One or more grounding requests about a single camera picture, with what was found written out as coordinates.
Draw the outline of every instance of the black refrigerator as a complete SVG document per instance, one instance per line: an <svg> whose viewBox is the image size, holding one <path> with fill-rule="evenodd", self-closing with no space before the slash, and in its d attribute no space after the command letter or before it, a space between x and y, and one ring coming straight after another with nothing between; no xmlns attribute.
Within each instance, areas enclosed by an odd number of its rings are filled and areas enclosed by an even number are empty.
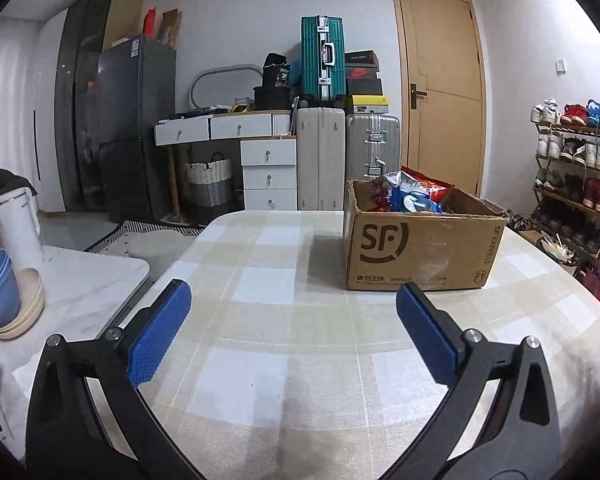
<svg viewBox="0 0 600 480"><path fill-rule="evenodd" d="M171 212L168 156L154 124L175 111L176 52L145 36L100 54L98 159L113 222L159 221Z"/></svg>

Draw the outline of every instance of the checkered tablecloth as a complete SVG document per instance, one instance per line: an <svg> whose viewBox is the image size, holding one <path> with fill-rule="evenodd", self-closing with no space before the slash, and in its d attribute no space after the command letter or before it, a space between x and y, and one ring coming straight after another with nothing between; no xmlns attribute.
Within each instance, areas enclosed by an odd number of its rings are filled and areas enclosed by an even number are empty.
<svg viewBox="0 0 600 480"><path fill-rule="evenodd" d="M191 286L190 314L140 389L209 479L378 478L445 395L395 294L344 289L342 253L342 213L222 216L134 310L171 278ZM569 454L600 408L595 298L509 230L483 289L427 295L490 340L539 337ZM473 443L495 389L488 384L456 452Z"/></svg>

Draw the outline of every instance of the table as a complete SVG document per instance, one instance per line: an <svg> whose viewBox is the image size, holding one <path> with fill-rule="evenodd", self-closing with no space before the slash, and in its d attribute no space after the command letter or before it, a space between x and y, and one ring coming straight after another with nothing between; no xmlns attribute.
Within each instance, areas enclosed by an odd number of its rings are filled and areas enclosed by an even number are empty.
<svg viewBox="0 0 600 480"><path fill-rule="evenodd" d="M43 249L42 313L19 338L0 340L0 405L14 439L5 444L17 458L24 456L29 396L46 338L53 333L68 341L99 336L149 275L148 263L135 258Z"/></svg>
<svg viewBox="0 0 600 480"><path fill-rule="evenodd" d="M192 309L140 390L209 479L378 478L445 395L395 313L395 294L344 290L343 259L342 213L225 215L126 318L172 278L191 286ZM595 298L510 230L483 289L427 296L490 340L539 337L569 455L600 408ZM456 454L473 443L495 389L488 384Z"/></svg>

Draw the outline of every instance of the teal suitcase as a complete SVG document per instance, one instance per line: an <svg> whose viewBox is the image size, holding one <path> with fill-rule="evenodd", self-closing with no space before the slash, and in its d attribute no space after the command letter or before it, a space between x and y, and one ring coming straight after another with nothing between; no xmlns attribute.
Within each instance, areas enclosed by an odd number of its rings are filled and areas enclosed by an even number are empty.
<svg viewBox="0 0 600 480"><path fill-rule="evenodd" d="M302 19L302 93L320 101L346 95L342 19L309 16Z"/></svg>

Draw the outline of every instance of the woven basket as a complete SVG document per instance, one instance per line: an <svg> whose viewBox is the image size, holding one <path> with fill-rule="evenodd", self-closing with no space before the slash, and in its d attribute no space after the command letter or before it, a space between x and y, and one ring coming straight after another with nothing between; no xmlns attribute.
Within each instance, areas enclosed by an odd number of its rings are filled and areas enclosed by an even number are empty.
<svg viewBox="0 0 600 480"><path fill-rule="evenodd" d="M213 160L216 155L222 159ZM231 160L224 158L222 153L215 152L211 162L189 164L187 177L196 205L216 206L233 199Z"/></svg>

